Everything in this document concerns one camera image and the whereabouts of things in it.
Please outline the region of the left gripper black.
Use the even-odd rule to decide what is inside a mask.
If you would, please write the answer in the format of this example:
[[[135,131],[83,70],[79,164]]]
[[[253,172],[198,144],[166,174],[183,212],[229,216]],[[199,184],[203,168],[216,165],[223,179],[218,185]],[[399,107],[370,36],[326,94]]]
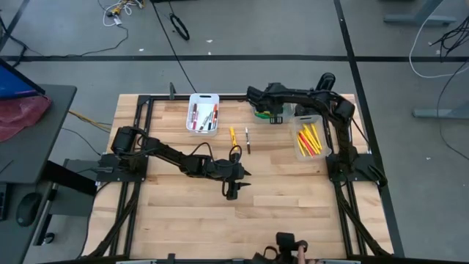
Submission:
[[[222,195],[227,200],[236,200],[238,191],[250,183],[242,183],[245,176],[250,176],[241,163],[220,159],[213,161],[211,157],[189,157],[188,176],[222,182]]]

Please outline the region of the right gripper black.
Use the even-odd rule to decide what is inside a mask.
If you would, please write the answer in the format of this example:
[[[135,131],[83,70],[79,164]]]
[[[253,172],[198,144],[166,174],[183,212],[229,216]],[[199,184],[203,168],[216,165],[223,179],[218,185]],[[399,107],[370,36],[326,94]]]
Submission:
[[[263,91],[249,86],[247,101],[254,108],[254,116],[267,120],[270,124],[282,124],[284,104],[279,101],[278,97],[286,90],[287,88],[281,83],[270,83]]]

